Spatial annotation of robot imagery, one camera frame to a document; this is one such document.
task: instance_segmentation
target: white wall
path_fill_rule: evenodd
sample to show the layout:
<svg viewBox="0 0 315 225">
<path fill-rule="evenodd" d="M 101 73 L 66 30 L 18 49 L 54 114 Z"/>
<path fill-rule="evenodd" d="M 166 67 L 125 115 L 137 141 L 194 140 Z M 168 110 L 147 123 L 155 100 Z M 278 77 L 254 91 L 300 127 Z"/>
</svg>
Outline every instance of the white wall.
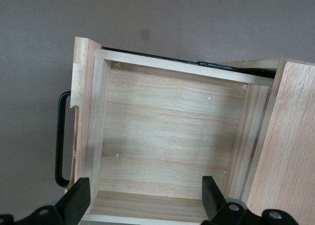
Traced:
<svg viewBox="0 0 315 225">
<path fill-rule="evenodd" d="M 70 90 L 75 36 L 189 61 L 315 62 L 314 14 L 314 0 L 0 0 L 0 214 L 20 219 L 63 194 L 54 182 L 57 101 Z"/>
</svg>

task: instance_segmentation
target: wooden box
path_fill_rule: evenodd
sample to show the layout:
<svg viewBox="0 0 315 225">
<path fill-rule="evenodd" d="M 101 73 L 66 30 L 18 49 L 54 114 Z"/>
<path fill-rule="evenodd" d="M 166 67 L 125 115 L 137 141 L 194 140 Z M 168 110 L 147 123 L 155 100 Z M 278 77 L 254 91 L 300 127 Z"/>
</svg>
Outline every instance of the wooden box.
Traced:
<svg viewBox="0 0 315 225">
<path fill-rule="evenodd" d="M 271 79 L 104 50 L 76 37 L 68 189 L 90 178 L 84 220 L 200 224 L 202 176 L 211 175 L 224 196 L 259 215 L 278 208 L 315 221 L 314 64 L 224 65 L 277 72 Z"/>
</svg>

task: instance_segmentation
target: drawer handle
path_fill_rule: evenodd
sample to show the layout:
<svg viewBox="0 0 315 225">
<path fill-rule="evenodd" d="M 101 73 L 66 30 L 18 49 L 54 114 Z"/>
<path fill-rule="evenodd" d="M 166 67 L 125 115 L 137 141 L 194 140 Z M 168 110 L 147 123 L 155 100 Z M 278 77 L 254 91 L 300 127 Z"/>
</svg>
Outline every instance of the drawer handle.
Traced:
<svg viewBox="0 0 315 225">
<path fill-rule="evenodd" d="M 71 91 L 64 92 L 59 97 L 58 116 L 57 116 L 57 142 L 56 142 L 56 164 L 55 164 L 55 181 L 61 187 L 67 187 L 69 180 L 63 178 L 63 137 L 64 137 L 64 117 L 67 97 Z"/>
</svg>

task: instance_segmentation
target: screw hole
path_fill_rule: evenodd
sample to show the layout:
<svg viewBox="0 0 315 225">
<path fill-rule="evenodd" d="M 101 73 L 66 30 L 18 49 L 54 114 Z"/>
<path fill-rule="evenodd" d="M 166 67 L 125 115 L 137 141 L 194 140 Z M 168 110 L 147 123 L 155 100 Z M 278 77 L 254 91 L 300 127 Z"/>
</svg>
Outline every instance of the screw hole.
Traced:
<svg viewBox="0 0 315 225">
<path fill-rule="evenodd" d="M 44 215 L 44 214 L 47 214 L 48 211 L 49 211 L 48 209 L 43 209 L 43 210 L 39 211 L 38 214 L 39 215 Z"/>
</svg>

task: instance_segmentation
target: clamp jaw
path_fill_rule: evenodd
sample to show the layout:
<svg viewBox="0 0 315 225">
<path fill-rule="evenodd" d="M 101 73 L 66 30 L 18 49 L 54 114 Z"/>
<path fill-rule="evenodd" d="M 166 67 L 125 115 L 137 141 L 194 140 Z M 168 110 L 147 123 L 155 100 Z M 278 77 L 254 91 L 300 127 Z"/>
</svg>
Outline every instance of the clamp jaw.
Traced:
<svg viewBox="0 0 315 225">
<path fill-rule="evenodd" d="M 202 178 L 202 203 L 209 220 L 201 225 L 298 225 L 282 210 L 267 209 L 260 217 L 240 200 L 227 202 L 211 176 Z"/>
</svg>

